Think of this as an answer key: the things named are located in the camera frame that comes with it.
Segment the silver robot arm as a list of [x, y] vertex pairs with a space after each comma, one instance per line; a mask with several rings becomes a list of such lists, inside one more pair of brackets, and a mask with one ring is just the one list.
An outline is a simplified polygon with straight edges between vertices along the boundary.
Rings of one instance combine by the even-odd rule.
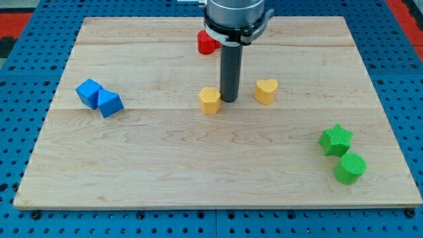
[[248, 46], [266, 30], [274, 16], [265, 0], [178, 0], [204, 9], [206, 32], [224, 46]]

